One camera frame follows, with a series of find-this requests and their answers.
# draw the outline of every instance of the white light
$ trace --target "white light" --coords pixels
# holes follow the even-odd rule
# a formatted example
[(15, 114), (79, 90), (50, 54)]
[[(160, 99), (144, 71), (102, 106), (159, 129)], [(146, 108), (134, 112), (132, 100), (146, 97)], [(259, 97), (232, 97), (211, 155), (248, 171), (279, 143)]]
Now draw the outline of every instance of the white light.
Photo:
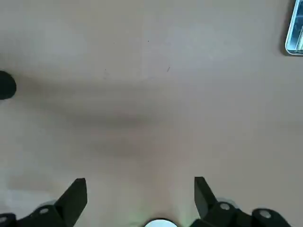
[(149, 222), (145, 227), (177, 227), (177, 226), (171, 221), (158, 219)]

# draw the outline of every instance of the beige table surface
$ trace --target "beige table surface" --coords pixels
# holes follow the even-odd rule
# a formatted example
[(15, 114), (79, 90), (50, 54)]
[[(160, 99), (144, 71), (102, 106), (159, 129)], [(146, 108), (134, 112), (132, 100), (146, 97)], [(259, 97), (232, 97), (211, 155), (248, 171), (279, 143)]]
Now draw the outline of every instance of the beige table surface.
[(302, 226), (303, 58), (281, 53), (288, 0), (2, 0), (0, 212), (77, 177), (77, 227), (187, 227), (194, 176), (245, 212)]

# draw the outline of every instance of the black object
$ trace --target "black object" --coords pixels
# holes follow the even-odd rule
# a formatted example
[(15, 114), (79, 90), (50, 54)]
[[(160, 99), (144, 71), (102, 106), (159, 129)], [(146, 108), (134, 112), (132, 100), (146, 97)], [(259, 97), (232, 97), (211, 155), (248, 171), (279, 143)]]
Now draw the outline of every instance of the black object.
[(39, 207), (20, 220), (15, 214), (0, 214), (0, 227), (73, 227), (86, 204), (86, 180), (76, 179), (54, 205)]
[(0, 100), (12, 98), (16, 93), (17, 85), (10, 74), (0, 71)]
[(228, 202), (218, 202), (203, 177), (195, 177), (195, 203), (201, 219), (190, 227), (290, 227), (270, 209), (255, 209), (246, 214)]

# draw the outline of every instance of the black plastic part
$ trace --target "black plastic part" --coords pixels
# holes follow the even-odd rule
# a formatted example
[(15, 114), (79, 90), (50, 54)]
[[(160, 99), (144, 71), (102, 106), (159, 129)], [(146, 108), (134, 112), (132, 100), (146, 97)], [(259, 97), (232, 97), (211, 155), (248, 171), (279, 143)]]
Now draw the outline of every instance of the black plastic part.
[(77, 179), (54, 205), (39, 207), (20, 220), (15, 214), (0, 214), (0, 227), (73, 227), (86, 204), (86, 181)]
[(218, 202), (203, 177), (195, 178), (195, 203), (201, 219), (190, 227), (290, 227), (277, 212), (256, 209), (246, 214), (227, 202)]
[(75, 225), (87, 204), (87, 189), (84, 178), (77, 179), (54, 204), (67, 227)]
[(10, 74), (0, 71), (0, 100), (12, 98), (16, 93), (17, 85)]

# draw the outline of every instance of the smartphone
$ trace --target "smartphone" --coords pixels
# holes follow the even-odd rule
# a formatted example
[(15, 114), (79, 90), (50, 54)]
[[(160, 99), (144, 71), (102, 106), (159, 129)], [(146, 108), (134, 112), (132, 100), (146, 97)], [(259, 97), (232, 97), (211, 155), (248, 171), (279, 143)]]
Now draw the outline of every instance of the smartphone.
[(303, 55), (303, 0), (296, 0), (285, 42), (291, 55)]

